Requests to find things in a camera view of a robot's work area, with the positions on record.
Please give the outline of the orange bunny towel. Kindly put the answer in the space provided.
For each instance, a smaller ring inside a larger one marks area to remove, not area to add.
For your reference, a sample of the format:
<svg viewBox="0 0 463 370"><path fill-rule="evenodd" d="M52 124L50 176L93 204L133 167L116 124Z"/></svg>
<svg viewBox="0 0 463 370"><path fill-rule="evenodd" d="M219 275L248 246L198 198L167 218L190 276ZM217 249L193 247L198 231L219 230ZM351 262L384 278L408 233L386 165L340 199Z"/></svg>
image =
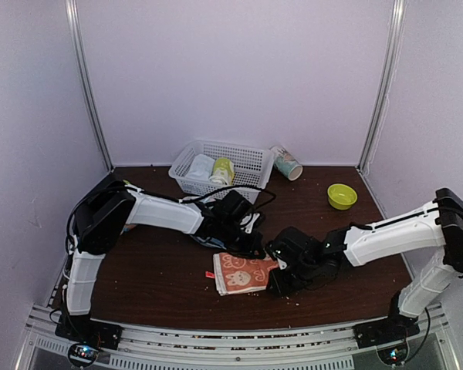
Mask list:
<svg viewBox="0 0 463 370"><path fill-rule="evenodd" d="M279 267L270 257L265 259L245 259L228 253L213 255L213 270L206 271L205 277L215 282L221 296L250 294L264 291L269 282L269 272Z"/></svg>

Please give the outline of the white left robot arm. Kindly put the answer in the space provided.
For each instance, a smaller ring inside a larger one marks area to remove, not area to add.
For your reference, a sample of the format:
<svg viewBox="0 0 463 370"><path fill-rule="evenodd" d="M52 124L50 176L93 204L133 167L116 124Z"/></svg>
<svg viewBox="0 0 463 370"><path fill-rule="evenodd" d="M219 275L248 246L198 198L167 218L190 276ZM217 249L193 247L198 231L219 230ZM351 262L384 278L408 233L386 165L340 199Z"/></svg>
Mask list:
<svg viewBox="0 0 463 370"><path fill-rule="evenodd" d="M71 265L64 294L66 330L79 342L96 334L86 318L100 265L128 225L176 230L199 243L241 258L263 259L262 215L240 186L181 199L149 193L132 184L105 179L73 209L66 231Z"/></svg>

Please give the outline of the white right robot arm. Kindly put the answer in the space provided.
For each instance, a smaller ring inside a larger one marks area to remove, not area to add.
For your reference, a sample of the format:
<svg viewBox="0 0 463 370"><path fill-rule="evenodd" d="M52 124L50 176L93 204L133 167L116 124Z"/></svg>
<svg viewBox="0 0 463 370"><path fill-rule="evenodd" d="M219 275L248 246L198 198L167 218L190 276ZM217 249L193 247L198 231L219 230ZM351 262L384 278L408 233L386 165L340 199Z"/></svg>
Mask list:
<svg viewBox="0 0 463 370"><path fill-rule="evenodd" d="M279 297L337 275L343 260L352 266L428 247L435 253L420 274L397 292L380 323L387 340L398 339L455 278L463 278L463 200L448 188L423 206L372 224L351 223L317 240L287 227L266 246L279 266L269 272L267 291Z"/></svg>

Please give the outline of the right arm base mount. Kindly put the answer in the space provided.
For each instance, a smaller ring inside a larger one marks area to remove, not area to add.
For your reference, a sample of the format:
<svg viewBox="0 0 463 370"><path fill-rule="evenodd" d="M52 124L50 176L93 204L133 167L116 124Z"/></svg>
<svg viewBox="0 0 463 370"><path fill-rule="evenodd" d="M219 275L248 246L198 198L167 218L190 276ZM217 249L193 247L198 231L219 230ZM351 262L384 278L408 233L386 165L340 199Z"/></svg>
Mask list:
<svg viewBox="0 0 463 370"><path fill-rule="evenodd" d="M353 326L357 346L369 348L403 341L408 336L420 333L417 316L401 314L398 308L391 309L387 317Z"/></svg>

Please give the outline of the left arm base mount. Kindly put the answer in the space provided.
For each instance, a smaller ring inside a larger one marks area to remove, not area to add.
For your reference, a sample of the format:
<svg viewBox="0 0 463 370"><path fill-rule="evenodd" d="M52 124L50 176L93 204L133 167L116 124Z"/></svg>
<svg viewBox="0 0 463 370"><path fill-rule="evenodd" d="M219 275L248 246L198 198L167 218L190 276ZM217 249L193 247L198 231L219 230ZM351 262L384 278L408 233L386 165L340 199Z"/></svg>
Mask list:
<svg viewBox="0 0 463 370"><path fill-rule="evenodd" d="M119 325L94 321L90 314L74 316L67 311L65 305L60 310L61 315L55 330L56 336L87 344L96 349L118 349L122 334L122 328Z"/></svg>

